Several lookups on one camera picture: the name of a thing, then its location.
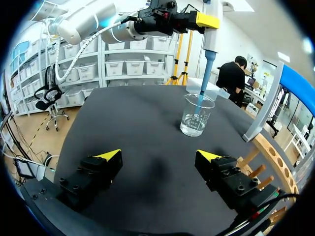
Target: wooden floor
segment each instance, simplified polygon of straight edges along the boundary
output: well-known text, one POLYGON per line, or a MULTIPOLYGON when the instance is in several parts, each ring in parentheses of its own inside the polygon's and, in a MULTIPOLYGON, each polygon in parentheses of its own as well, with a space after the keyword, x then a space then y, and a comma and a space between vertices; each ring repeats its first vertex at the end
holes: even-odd
MULTIPOLYGON (((245 110, 245 108, 243 108, 243 110, 246 112, 246 114, 248 114, 250 117, 252 117, 253 119, 255 119, 255 117, 250 114, 249 112, 247 112, 245 110)), ((265 124, 264 125, 264 129, 271 135, 274 135, 274 131, 273 129, 268 125, 265 124)), ((292 139, 293 135, 290 133, 290 131, 286 128, 283 127, 279 133, 277 134, 277 136, 275 137, 275 141, 279 144, 279 146, 284 150, 285 147, 287 146, 288 142, 292 139)), ((290 145, 288 147, 288 149, 285 151, 288 159, 290 160, 291 164, 294 165, 297 161, 298 158, 298 153, 295 150, 295 147, 293 145, 290 145)))
MULTIPOLYGON (((28 153, 30 158, 35 162, 43 163, 47 154, 42 152, 49 152, 52 155, 59 155, 61 148, 63 146, 64 139, 79 111, 79 107, 68 108, 65 109, 65 113, 69 116, 69 120, 66 118, 58 118, 58 128, 59 132, 57 132, 54 128, 54 124, 50 123, 50 130, 46 130, 46 123, 50 116, 48 116, 48 112, 32 114, 30 117, 28 116, 20 116, 15 117, 15 121, 19 126, 21 133, 23 134, 24 139, 31 145, 32 151, 23 143, 22 135, 19 135, 17 127, 14 122, 10 121, 10 126, 16 136, 16 138, 20 141, 23 149, 28 153)), ((20 152, 14 146, 13 151, 19 155, 20 152)), ((12 175, 17 178, 16 168, 13 164, 13 160, 6 157, 5 162, 8 166, 8 169, 12 173, 12 175)), ((56 169, 58 163, 58 157, 55 157, 49 163, 49 167, 56 169)))

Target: gray pole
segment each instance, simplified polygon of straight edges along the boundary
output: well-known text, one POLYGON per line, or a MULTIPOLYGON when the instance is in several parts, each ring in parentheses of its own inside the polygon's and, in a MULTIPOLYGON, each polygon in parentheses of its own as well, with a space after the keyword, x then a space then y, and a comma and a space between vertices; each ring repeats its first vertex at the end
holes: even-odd
POLYGON ((276 101, 276 98, 279 92, 279 85, 280 85, 280 79, 282 76, 283 68, 284 68, 284 63, 279 62, 279 66, 277 67, 276 75, 271 85, 270 92, 267 96, 266 102, 262 106, 261 111, 257 115, 252 125, 249 127, 248 131, 243 135, 243 139, 247 143, 251 141, 253 138, 255 138, 261 132, 264 124, 266 123, 271 113, 272 107, 276 101))

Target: ceiling light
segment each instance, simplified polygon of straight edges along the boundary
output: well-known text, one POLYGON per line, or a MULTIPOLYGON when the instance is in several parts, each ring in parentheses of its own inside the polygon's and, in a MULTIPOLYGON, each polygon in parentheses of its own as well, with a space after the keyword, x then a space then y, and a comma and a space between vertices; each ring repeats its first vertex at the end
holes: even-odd
POLYGON ((311 54, 314 51, 314 47, 313 44, 310 40, 310 38, 305 38, 303 40, 303 49, 306 53, 311 54))
POLYGON ((289 57, 289 56, 287 56, 287 55, 285 55, 285 54, 283 54, 283 53, 280 53, 280 52, 278 52, 278 56, 279 56, 282 60, 285 60, 285 61, 287 61, 287 62, 290 62, 290 57, 289 57))
POLYGON ((245 0, 223 0, 223 6, 229 6, 234 11, 255 12, 245 0))

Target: black table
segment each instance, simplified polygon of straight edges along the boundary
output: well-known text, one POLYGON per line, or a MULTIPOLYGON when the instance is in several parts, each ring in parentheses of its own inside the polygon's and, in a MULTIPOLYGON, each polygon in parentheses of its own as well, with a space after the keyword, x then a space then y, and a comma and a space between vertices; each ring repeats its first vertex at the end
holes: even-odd
MULTIPOLYGON (((55 183, 74 172, 80 159, 121 149, 124 166, 113 185, 96 196, 83 214, 104 227, 139 232, 187 232, 210 236, 226 229, 236 216, 211 192, 194 167, 197 149, 246 156, 253 148, 242 135, 253 119, 231 101, 218 97, 204 133, 191 138, 179 126, 185 87, 143 86, 93 91, 68 132, 55 183)), ((262 134, 283 151, 270 137, 262 134)), ((252 168, 264 163, 260 154, 252 168)))

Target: monitor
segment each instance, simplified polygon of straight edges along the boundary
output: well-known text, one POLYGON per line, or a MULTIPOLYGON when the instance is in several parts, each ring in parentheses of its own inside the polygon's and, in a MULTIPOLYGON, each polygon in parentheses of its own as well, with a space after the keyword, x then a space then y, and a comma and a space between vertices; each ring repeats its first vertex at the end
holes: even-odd
POLYGON ((249 78, 247 83, 252 87, 254 85, 255 81, 256 81, 256 79, 249 78))

